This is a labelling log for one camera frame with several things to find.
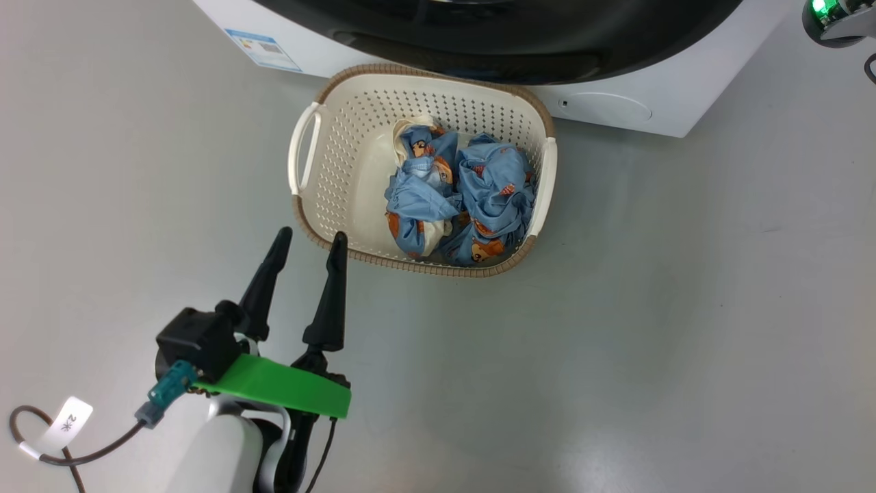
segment white plastic basket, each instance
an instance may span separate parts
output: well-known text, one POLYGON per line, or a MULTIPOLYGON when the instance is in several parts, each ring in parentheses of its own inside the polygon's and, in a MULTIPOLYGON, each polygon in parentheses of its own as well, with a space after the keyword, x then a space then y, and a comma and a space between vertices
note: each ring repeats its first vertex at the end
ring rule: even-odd
POLYGON ((516 266, 544 224, 556 175, 554 124, 526 89, 451 79, 396 65, 363 65, 332 78, 301 115, 289 145, 289 187, 306 235, 325 248, 338 231, 350 257, 435 275, 486 277, 516 266), (507 259, 489 267, 413 261, 386 224, 384 190, 395 173, 392 128, 401 118, 428 114, 464 137, 487 132, 526 152, 538 176, 526 238, 507 259), (303 174, 300 148, 312 128, 303 174))

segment crumpled clothing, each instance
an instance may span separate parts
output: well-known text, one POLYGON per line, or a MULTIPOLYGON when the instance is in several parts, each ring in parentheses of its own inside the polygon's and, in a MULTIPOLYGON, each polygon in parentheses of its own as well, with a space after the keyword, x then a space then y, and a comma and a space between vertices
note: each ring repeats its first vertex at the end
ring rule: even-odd
POLYGON ((384 193, 386 218, 399 248, 421 259, 452 231, 449 220, 463 205, 453 191, 458 134, 405 120, 396 124, 394 133, 396 150, 404 150, 406 158, 384 193))
POLYGON ((445 261, 474 265, 500 258, 526 235, 533 215, 533 168, 514 145, 477 135, 456 156, 464 212, 452 239, 442 243, 445 261))

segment blue cloth with cartoon print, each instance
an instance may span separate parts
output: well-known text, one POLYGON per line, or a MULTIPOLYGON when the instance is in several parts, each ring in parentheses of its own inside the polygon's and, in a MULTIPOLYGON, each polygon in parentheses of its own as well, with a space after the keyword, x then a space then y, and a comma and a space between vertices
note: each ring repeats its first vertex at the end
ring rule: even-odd
POLYGON ((384 197, 390 232, 411 258, 432 254, 463 206, 453 190, 458 137, 424 125, 400 135, 408 159, 390 178, 384 197))
POLYGON ((512 144, 477 135, 456 155, 463 212, 440 251, 455 265, 509 254, 523 240, 533 214, 533 169, 512 144))
POLYGON ((385 192, 399 248, 414 259, 435 250, 431 260, 463 266, 509 254, 533 213, 526 156, 485 133, 458 151, 458 134, 440 128, 414 125, 400 138, 408 159, 385 192))

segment cable connector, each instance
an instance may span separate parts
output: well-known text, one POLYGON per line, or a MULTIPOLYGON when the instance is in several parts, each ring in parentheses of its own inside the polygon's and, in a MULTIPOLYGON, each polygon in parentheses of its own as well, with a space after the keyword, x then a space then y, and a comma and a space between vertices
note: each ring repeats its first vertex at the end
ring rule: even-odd
POLYGON ((191 389, 197 380, 198 371, 191 363, 176 361, 149 391, 149 401, 140 406, 134 418, 143 421, 146 428, 154 429, 170 404, 191 389))

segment washing machine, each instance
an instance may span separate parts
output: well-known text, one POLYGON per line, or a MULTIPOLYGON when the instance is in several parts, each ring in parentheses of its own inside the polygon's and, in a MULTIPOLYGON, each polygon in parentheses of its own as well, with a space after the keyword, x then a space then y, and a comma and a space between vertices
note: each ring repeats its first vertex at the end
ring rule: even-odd
POLYGON ((554 117, 684 137, 796 0, 194 0, 259 66, 394 62, 529 86, 554 117))

